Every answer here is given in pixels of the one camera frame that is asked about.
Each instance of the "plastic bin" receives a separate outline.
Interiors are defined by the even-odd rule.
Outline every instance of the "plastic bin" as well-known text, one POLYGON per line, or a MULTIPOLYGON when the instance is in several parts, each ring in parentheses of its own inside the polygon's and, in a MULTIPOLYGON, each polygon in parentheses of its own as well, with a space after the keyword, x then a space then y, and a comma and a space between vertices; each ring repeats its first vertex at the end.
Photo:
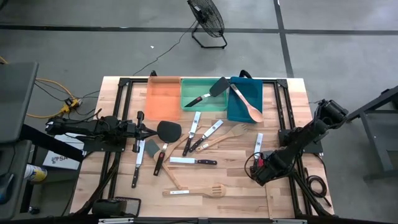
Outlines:
MULTIPOLYGON (((262 80, 231 77, 231 83, 234 83, 245 99, 262 113, 262 80)), ((226 117, 230 121, 256 123, 251 119, 246 105, 233 90, 229 90, 226 117)))
POLYGON ((224 111, 227 108, 226 91, 216 97, 206 97, 192 107, 185 107, 196 97, 209 93, 217 78, 183 78, 181 82, 181 108, 184 111, 224 111))
POLYGON ((176 121, 181 117, 181 78, 149 77, 145 119, 176 121))

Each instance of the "spatula head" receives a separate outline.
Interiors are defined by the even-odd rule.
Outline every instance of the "spatula head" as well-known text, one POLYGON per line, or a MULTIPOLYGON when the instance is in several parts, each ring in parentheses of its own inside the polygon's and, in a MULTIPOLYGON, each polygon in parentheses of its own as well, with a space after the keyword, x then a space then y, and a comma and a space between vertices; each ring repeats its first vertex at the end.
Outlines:
POLYGON ((211 196, 212 197, 222 197, 226 193, 225 186, 223 184, 214 184, 211 186, 211 196))
POLYGON ((157 126, 157 135, 165 143, 175 142, 181 137, 181 125, 169 121, 161 121, 157 126))
POLYGON ((221 77, 216 83, 214 83, 209 92, 211 96, 218 96, 228 88, 229 81, 225 77, 221 77))
POLYGON ((155 153, 158 152, 159 146, 156 145, 156 142, 153 139, 146 141, 144 150, 148 152, 148 155, 153 158, 155 153))

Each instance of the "fan base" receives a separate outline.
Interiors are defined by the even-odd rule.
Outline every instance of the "fan base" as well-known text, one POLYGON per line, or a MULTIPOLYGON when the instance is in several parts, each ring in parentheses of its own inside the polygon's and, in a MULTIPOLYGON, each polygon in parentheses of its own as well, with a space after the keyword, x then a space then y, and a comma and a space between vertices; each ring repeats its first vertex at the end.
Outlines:
POLYGON ((228 45, 224 35, 221 34, 221 37, 223 38, 223 40, 225 42, 224 45, 222 45, 222 46, 210 46, 210 47, 204 46, 203 44, 201 44, 201 42, 194 35, 194 33, 198 30, 198 26, 199 26, 199 23, 197 23, 197 25, 195 26, 195 28, 192 31, 192 38, 195 39, 195 41, 200 45, 201 48, 204 48, 204 49, 224 49, 228 45))

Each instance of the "black spatula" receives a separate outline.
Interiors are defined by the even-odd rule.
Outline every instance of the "black spatula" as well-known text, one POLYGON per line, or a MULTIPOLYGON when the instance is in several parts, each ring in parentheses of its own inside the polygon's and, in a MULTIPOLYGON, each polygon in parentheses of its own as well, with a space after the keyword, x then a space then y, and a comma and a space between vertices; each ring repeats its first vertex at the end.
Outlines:
POLYGON ((222 92, 224 92, 228 88, 229 88, 229 81, 225 77, 221 77, 210 88, 210 90, 209 90, 210 93, 206 93, 203 96, 198 96, 196 99, 194 99, 191 103, 187 104, 185 107, 191 107, 191 106, 201 102, 204 98, 209 97, 209 96, 216 97, 216 96, 222 94, 222 92))
POLYGON ((181 137, 181 125, 173 122, 161 121, 157 126, 157 135, 165 144, 157 158, 154 170, 154 175, 156 176, 159 174, 160 168, 162 167, 167 145, 171 142, 177 141, 181 137))

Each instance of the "floor fan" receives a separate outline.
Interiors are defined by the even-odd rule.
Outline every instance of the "floor fan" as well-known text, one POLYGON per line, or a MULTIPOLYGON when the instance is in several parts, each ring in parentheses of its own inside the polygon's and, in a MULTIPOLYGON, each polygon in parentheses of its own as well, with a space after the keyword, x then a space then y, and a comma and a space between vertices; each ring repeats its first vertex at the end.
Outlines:
POLYGON ((224 49, 227 46, 227 42, 224 37, 224 22, 223 18, 218 12, 217 7, 211 0, 188 0, 188 5, 190 6, 193 15, 197 19, 197 24, 192 31, 192 38, 200 45, 200 47, 205 49, 224 49), (225 44, 222 46, 204 46, 195 37, 195 32, 198 30, 198 26, 201 25, 202 28, 212 37, 219 38, 222 37, 225 44))

